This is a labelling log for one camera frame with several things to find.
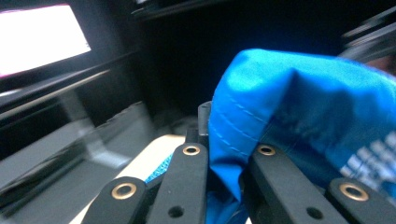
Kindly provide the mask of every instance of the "blue fabric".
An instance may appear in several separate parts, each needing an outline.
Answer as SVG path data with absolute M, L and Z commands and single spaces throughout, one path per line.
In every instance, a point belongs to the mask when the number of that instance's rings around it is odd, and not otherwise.
M 260 142 L 282 145 L 320 185 L 342 174 L 394 197 L 395 83 L 339 58 L 239 53 L 212 101 L 210 168 L 229 192 L 209 193 L 206 223 L 226 223 L 239 207 L 238 178 Z
M 157 178 L 158 176 L 162 175 L 168 170 L 169 164 L 171 163 L 172 160 L 172 155 L 168 156 L 163 163 L 161 163 L 157 169 L 145 180 L 146 183 L 150 182 L 151 180 Z

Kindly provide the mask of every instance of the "black metal bracket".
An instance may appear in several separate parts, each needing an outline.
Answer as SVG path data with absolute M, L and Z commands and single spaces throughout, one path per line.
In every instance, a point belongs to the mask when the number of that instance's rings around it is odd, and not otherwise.
M 205 223 L 206 191 L 219 183 L 207 170 L 210 106 L 200 105 L 198 130 L 188 130 L 164 175 L 147 185 L 113 180 L 82 223 Z M 395 207 L 379 193 L 349 178 L 320 190 L 275 146 L 259 145 L 241 180 L 252 223 L 396 223 Z

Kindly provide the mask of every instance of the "computer monitor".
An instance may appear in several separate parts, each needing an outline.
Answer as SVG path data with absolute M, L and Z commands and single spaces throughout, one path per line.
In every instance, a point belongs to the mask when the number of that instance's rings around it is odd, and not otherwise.
M 69 5 L 0 12 L 0 78 L 91 50 Z

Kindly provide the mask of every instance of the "metal grommet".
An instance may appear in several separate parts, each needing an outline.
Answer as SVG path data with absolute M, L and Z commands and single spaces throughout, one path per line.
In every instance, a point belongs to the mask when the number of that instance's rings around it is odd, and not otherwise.
M 199 149 L 198 147 L 193 147 L 193 146 L 189 146 L 189 147 L 183 148 L 183 153 L 188 155 L 188 156 L 195 156 L 200 151 L 201 151 L 201 149 Z
M 259 151 L 264 156 L 274 156 L 276 153 L 275 149 L 268 145 L 259 145 L 257 147 L 257 151 Z
M 118 184 L 113 190 L 111 190 L 111 196 L 117 200 L 124 200 L 132 197 L 136 192 L 137 187 L 132 183 Z
M 369 195 L 367 194 L 367 192 L 364 189 L 354 184 L 350 184 L 350 183 L 342 184 L 340 185 L 340 190 L 345 196 L 347 196 L 352 200 L 359 202 L 364 202 L 369 200 Z

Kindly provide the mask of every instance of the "monitor screen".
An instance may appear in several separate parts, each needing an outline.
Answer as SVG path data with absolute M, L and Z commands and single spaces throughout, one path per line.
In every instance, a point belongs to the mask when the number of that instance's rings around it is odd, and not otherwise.
M 69 5 L 0 12 L 0 78 L 90 50 Z

